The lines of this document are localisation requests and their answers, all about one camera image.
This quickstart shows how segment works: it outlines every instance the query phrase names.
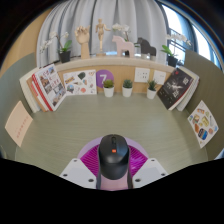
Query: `number 7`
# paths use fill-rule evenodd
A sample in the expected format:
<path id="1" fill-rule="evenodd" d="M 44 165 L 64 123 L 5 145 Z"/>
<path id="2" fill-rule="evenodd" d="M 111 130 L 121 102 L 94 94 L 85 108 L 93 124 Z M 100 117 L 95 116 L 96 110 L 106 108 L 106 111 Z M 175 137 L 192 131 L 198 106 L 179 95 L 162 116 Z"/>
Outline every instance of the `number 7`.
<path id="1" fill-rule="evenodd" d="M 103 84 L 103 82 L 106 80 L 106 78 L 107 78 L 107 75 L 100 75 L 100 77 L 103 77 L 103 81 L 102 81 L 102 84 Z"/>

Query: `potted plant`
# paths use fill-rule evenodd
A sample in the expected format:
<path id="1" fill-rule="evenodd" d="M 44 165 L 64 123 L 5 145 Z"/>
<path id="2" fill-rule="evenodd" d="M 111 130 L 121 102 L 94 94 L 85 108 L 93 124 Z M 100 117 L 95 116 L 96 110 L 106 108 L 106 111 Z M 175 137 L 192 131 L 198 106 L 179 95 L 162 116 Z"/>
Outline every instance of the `potted plant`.
<path id="1" fill-rule="evenodd" d="M 171 52 L 171 50 L 166 45 L 162 45 L 162 47 L 163 47 L 163 50 L 161 50 L 161 51 L 167 53 L 167 55 L 168 55 L 168 57 L 167 57 L 168 58 L 168 65 L 172 66 L 172 67 L 176 67 L 177 61 L 178 61 L 178 59 L 174 57 L 176 55 L 173 54 Z"/>
<path id="2" fill-rule="evenodd" d="M 114 82 L 111 79 L 106 79 L 103 82 L 104 94 L 106 97 L 112 97 L 114 95 Z"/>
<path id="3" fill-rule="evenodd" d="M 153 99 L 156 95 L 157 82 L 155 80 L 148 80 L 147 97 Z"/>
<path id="4" fill-rule="evenodd" d="M 57 34 L 55 31 L 51 32 L 51 33 L 50 33 L 50 39 L 47 40 L 47 41 L 44 41 L 44 42 L 43 42 L 43 45 L 40 47 L 40 53 L 43 53 L 43 51 L 44 51 L 44 50 L 45 50 L 45 49 L 52 43 L 52 39 L 53 39 L 54 37 L 57 37 L 58 42 L 59 42 L 59 44 L 60 44 L 60 48 L 58 49 L 58 54 L 59 54 L 60 61 L 61 61 L 62 63 L 65 63 L 65 62 L 70 61 L 70 54 L 71 54 L 70 46 L 71 46 L 72 41 L 71 41 L 71 40 L 68 40 L 68 41 L 64 44 L 64 46 L 61 44 L 61 41 L 60 41 L 60 39 L 61 39 L 62 37 L 64 37 L 64 38 L 68 38 L 68 35 L 69 35 L 68 32 L 65 32 L 65 34 L 63 34 L 63 35 L 59 38 L 58 34 Z"/>
<path id="5" fill-rule="evenodd" d="M 125 79 L 122 86 L 122 94 L 124 97 L 130 97 L 132 92 L 132 81 Z"/>
<path id="6" fill-rule="evenodd" d="M 163 47 L 163 52 L 167 53 L 168 55 L 168 65 L 172 66 L 172 67 L 176 67 L 177 65 L 177 61 L 178 59 L 175 58 L 175 47 L 176 47 L 176 40 L 178 41 L 183 41 L 186 44 L 188 44 L 189 46 L 191 46 L 191 41 L 188 40 L 183 34 L 179 34 L 179 33 L 175 33 L 172 35 L 167 34 L 166 38 L 168 40 L 173 40 L 174 41 L 174 52 L 172 53 L 171 50 L 166 46 L 166 45 L 162 45 Z"/>

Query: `purple sign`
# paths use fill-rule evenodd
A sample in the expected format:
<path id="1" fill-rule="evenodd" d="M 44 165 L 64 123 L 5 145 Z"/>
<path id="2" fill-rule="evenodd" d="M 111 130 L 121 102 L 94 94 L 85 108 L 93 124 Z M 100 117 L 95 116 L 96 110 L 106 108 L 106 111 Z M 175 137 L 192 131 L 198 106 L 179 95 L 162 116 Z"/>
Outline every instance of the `purple sign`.
<path id="1" fill-rule="evenodd" d="M 103 88 L 103 82 L 106 79 L 114 80 L 113 74 L 108 70 L 99 70 L 96 73 L 96 85 L 100 88 Z"/>

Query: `window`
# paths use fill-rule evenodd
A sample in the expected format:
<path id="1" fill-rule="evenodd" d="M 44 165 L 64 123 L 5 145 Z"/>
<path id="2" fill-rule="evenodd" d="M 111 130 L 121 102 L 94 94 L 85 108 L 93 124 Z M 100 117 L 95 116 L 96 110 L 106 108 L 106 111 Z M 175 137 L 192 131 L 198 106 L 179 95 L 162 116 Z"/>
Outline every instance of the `window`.
<path id="1" fill-rule="evenodd" d="M 193 50 L 212 61 L 219 69 L 222 70 L 215 51 L 196 26 L 191 24 L 185 17 L 173 9 L 163 4 L 161 8 L 165 12 L 164 18 L 167 21 L 167 33 L 170 35 L 176 33 L 183 34 L 191 41 L 191 46 L 189 46 L 183 41 L 168 40 L 167 46 L 172 52 L 175 51 L 175 54 L 177 54 L 176 57 L 184 64 L 185 49 Z"/>
<path id="2" fill-rule="evenodd" d="M 162 5 L 165 15 L 168 21 L 168 34 L 183 34 L 188 40 L 190 40 L 191 45 L 186 44 L 183 41 L 179 40 L 169 40 L 168 47 L 170 50 L 177 54 L 176 58 L 178 58 L 182 63 L 185 58 L 185 49 L 194 49 L 194 38 L 193 32 L 190 27 L 190 23 L 181 16 L 179 13 L 176 13 L 174 10 Z"/>

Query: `computer mouse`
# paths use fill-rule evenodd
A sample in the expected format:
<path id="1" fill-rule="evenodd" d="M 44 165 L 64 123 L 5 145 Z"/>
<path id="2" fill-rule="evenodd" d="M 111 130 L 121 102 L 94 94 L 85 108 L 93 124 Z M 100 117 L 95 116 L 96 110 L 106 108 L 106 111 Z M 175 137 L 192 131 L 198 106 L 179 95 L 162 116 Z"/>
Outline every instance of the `computer mouse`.
<path id="1" fill-rule="evenodd" d="M 129 147 L 124 137 L 116 134 L 106 135 L 98 147 L 101 174 L 117 180 L 127 172 L 129 164 Z"/>

